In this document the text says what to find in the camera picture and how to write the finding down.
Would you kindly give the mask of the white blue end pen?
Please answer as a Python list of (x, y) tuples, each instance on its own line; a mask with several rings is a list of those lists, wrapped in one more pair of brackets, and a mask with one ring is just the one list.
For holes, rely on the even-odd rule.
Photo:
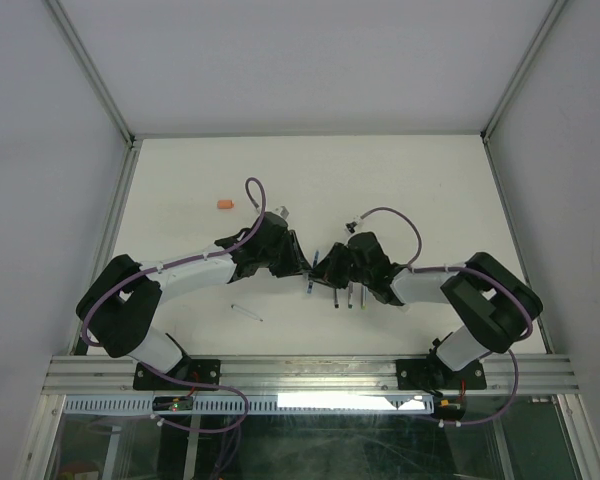
[(231, 305), (231, 309), (233, 311), (235, 311), (235, 312), (237, 312), (237, 313), (239, 313), (241, 315), (244, 315), (244, 316), (246, 316), (248, 318), (251, 318), (251, 319), (253, 319), (253, 320), (257, 321), (257, 322), (263, 322), (263, 319), (259, 315), (257, 315), (254, 312), (251, 312), (250, 310), (247, 310), (247, 309), (245, 309), (245, 308), (243, 308), (243, 307), (241, 307), (239, 305), (232, 304)]

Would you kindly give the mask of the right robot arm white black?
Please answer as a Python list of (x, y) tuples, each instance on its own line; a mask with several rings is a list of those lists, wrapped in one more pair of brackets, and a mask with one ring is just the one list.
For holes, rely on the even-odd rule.
[(471, 362), (528, 338), (544, 309), (530, 287), (486, 252), (459, 265), (414, 268), (391, 261), (371, 232), (334, 244), (310, 278), (334, 289), (358, 283), (385, 305), (451, 306), (462, 326), (435, 344), (427, 363), (439, 387), (454, 384)]

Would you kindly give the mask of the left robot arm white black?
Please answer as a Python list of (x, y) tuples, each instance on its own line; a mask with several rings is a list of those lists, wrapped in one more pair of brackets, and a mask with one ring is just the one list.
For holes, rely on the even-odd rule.
[(85, 342), (94, 336), (111, 358), (130, 357), (148, 365), (164, 386), (181, 387), (190, 373), (188, 355), (152, 326), (158, 307), (203, 288), (249, 278), (260, 269), (275, 278), (310, 270), (296, 232), (274, 212), (261, 214), (253, 226), (189, 257), (141, 263), (118, 255), (76, 306), (81, 335)]

